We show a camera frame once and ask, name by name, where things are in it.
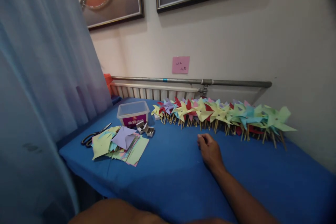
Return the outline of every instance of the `curtain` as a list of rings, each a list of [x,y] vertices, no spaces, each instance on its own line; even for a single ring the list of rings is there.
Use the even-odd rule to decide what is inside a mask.
[[[55,143],[110,95],[78,0],[0,5],[0,223],[66,223],[79,207]]]

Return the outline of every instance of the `metal pipe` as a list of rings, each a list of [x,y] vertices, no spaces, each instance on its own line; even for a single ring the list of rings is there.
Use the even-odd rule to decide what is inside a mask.
[[[170,82],[170,83],[186,83],[186,84],[202,84],[201,79],[166,79],[166,78],[144,78],[144,77],[117,77],[112,76],[113,80],[118,81],[148,81],[148,82]]]
[[[213,80],[213,85],[220,86],[247,86],[247,87],[256,87],[256,88],[270,88],[272,82],[258,82],[258,81],[245,81],[245,80]]]
[[[169,83],[186,83],[199,85],[219,85],[219,86],[246,86],[256,88],[269,88],[272,82],[245,81],[245,80],[212,80],[212,79],[166,79],[166,78],[145,78],[145,77],[117,77],[112,76],[113,80],[122,81],[148,81],[148,82],[169,82]]]

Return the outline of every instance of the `purple pinwheel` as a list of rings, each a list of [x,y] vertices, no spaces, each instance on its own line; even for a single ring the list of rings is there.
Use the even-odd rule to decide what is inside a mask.
[[[174,104],[171,103],[171,101],[167,98],[167,100],[164,100],[163,107],[166,110],[166,113],[170,115],[170,112],[175,108]]]

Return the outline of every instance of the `plastic container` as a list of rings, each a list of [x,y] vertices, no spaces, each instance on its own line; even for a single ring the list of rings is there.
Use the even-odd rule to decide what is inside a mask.
[[[145,101],[136,101],[119,105],[117,118],[126,127],[134,127],[143,120],[148,122],[149,108]]]

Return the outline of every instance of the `hand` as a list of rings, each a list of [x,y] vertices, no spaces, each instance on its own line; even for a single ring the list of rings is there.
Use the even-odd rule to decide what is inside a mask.
[[[197,144],[201,149],[204,163],[211,171],[214,169],[225,170],[218,143],[209,134],[201,134],[197,135],[197,137]]]

